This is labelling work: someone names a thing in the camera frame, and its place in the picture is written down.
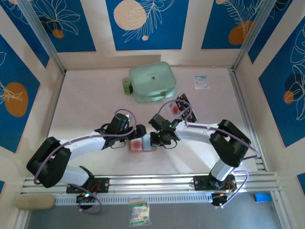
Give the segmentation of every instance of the white table surface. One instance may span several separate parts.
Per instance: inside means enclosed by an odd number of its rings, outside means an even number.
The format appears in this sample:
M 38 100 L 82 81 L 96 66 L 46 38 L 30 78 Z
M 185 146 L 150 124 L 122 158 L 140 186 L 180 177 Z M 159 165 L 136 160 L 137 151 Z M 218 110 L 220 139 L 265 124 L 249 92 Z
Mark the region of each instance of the white table surface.
M 139 124 L 153 131 L 148 121 L 160 106 L 186 93 L 198 118 L 197 123 L 233 122 L 247 134 L 226 68 L 172 67 L 177 80 L 175 96 L 166 100 L 139 104 L 133 95 L 125 95 L 122 79 L 129 69 L 98 69 L 67 71 L 49 136 L 69 139 L 86 135 L 102 124 L 109 123 L 114 112 L 126 108 L 134 112 Z M 206 75 L 210 89 L 195 90 L 193 76 Z M 168 110 L 161 114 L 171 118 Z M 95 175 L 140 175 L 209 173 L 218 155 L 205 143 L 180 141 L 172 150 L 159 147 L 156 152 L 129 152 L 128 147 L 107 148 L 75 158 L 69 165 L 85 166 Z M 254 159 L 244 161 L 240 169 L 257 171 Z

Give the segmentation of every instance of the white wall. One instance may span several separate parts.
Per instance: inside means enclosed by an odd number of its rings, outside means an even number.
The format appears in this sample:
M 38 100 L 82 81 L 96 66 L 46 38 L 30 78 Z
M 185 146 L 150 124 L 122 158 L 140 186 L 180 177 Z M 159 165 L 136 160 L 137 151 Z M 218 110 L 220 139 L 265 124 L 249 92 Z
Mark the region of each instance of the white wall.
M 59 53 L 67 69 L 132 67 L 157 62 L 161 55 L 170 65 L 223 65 L 234 63 L 239 49 L 201 50 L 214 0 L 190 0 L 181 50 L 120 51 L 114 47 L 105 0 L 81 0 L 97 52 Z
M 305 172 L 305 139 L 284 147 L 258 78 L 304 16 L 305 1 L 294 0 L 254 64 L 246 57 L 237 71 L 268 165 L 283 176 L 283 188 L 300 228 L 305 225 L 305 197 L 296 175 Z
M 0 21 L 0 34 L 41 83 L 17 152 L 14 154 L 0 147 L 0 180 L 6 184 L 0 196 L 0 227 L 6 229 L 15 221 L 15 201 L 28 175 L 26 163 L 47 134 L 61 76 L 52 61 L 49 61 L 47 69 L 42 66 L 1 7 Z

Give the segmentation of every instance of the beige circle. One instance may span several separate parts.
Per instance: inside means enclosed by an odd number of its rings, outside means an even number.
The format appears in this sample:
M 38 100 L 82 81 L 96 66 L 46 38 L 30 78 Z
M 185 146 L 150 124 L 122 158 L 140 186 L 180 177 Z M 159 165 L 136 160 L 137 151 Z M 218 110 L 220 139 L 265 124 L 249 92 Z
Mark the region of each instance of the beige circle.
M 226 1 L 227 0 L 216 0 L 216 3 L 220 5 L 220 4 L 224 4 Z
M 123 30 L 136 30 L 146 22 L 144 8 L 135 0 L 123 0 L 114 9 L 114 20 Z
M 17 4 L 17 0 L 8 0 L 9 2 L 13 3 L 13 4 Z

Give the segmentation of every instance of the red object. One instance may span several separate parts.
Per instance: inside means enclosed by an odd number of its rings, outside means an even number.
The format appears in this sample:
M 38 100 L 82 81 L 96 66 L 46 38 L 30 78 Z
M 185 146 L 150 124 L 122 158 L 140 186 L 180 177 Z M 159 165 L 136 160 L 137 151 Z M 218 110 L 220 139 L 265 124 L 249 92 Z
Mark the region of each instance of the red object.
M 174 107 L 173 107 L 173 113 L 174 113 L 174 115 L 177 115 L 177 114 L 179 113 L 179 108 L 178 108 L 178 106 L 174 106 Z
M 139 140 L 132 141 L 132 148 L 133 149 L 142 149 L 142 143 Z

